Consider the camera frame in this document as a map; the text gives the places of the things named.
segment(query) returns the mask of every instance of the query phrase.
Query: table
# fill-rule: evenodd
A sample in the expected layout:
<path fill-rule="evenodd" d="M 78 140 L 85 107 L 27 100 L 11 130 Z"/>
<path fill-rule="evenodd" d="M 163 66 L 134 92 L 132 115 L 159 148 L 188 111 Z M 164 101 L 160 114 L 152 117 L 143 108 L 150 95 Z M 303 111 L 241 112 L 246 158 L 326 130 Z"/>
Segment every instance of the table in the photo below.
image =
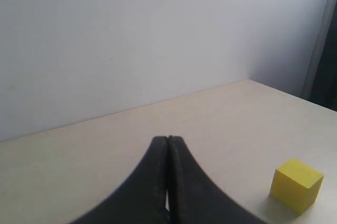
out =
<path fill-rule="evenodd" d="M 123 182 L 155 135 L 183 136 L 213 181 L 268 223 L 337 222 L 337 113 L 245 80 L 1 143 L 1 223 L 68 223 Z M 289 158 L 325 174 L 299 217 L 268 197 Z"/>

